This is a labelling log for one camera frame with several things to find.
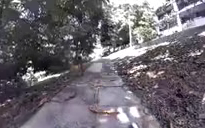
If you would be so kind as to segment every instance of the fallen leaves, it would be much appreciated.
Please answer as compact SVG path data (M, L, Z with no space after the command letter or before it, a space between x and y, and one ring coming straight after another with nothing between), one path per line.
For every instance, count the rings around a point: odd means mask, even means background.
M180 41L116 61L116 69L163 127L205 128L205 37Z

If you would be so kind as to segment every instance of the building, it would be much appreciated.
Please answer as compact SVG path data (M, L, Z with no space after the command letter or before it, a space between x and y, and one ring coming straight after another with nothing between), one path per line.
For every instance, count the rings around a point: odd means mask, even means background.
M156 10L156 21L160 35L205 25L205 0L170 0Z

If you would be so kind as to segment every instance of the paved walkway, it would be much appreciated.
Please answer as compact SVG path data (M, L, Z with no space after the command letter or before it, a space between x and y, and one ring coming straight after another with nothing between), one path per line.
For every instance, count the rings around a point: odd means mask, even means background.
M160 128L122 85L109 61L95 62L21 128ZM111 113L91 111L92 105Z

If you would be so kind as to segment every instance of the sidewalk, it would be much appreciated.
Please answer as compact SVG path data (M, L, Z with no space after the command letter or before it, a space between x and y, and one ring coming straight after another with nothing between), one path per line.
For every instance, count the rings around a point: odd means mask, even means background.
M159 128L112 68L107 60L93 63L21 128Z

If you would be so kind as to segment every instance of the hillside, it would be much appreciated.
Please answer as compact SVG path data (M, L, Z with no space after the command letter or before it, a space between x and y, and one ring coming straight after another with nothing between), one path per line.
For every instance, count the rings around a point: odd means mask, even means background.
M108 57L164 128L205 128L204 30L196 28L152 41L149 47L119 51L126 51L125 57Z

